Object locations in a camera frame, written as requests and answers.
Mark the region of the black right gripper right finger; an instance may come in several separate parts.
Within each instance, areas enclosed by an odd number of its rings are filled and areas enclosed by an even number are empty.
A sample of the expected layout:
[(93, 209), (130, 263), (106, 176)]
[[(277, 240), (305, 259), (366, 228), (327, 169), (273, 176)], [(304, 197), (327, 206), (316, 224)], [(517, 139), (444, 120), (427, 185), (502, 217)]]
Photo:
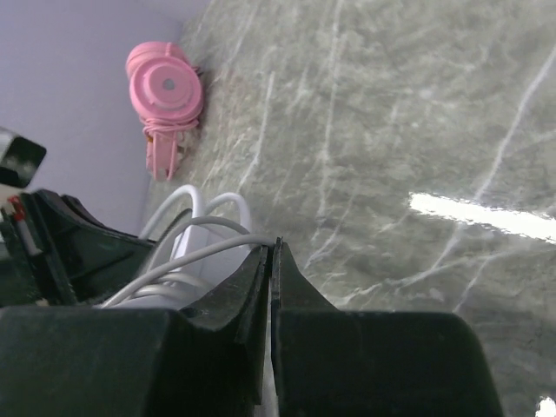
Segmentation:
[(502, 415), (479, 339), (458, 315), (338, 309), (283, 240), (270, 284), (281, 415)]

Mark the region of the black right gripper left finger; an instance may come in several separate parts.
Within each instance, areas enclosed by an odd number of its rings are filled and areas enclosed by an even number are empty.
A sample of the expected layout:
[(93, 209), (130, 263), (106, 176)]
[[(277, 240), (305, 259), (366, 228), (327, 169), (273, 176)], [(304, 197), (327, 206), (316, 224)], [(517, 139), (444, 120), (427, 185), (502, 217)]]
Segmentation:
[(1, 311), (4, 416), (250, 416), (262, 401), (269, 251), (180, 311)]

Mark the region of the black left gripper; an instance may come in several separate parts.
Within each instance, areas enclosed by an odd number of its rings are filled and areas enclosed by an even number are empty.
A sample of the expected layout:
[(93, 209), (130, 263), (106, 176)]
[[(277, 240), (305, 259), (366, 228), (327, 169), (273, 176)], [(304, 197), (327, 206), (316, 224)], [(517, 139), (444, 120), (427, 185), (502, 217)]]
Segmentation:
[(12, 196), (1, 214), (12, 273), (1, 281), (7, 305), (104, 301), (130, 282), (154, 247), (100, 225), (75, 198), (47, 189)]

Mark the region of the white headphones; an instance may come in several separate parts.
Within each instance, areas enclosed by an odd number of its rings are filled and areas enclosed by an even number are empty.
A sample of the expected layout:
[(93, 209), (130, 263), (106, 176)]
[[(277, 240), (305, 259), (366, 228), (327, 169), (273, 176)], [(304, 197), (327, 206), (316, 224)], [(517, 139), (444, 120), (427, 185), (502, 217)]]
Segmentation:
[(273, 239), (252, 232), (250, 207), (242, 195), (227, 192), (205, 202), (190, 184), (167, 197), (140, 236), (150, 236), (162, 215), (186, 196), (190, 214), (175, 220), (130, 283), (99, 308), (180, 310), (228, 279), (253, 248), (274, 245)]

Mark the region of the pink headphones with cable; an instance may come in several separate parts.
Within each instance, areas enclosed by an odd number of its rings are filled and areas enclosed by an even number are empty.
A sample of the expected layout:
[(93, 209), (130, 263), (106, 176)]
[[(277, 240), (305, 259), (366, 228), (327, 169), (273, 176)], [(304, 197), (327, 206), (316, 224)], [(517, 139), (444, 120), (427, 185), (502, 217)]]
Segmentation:
[(182, 135), (200, 122), (200, 69), (179, 45), (152, 41), (130, 51), (125, 71), (131, 105), (146, 138), (146, 168), (155, 180), (169, 181), (181, 163)]

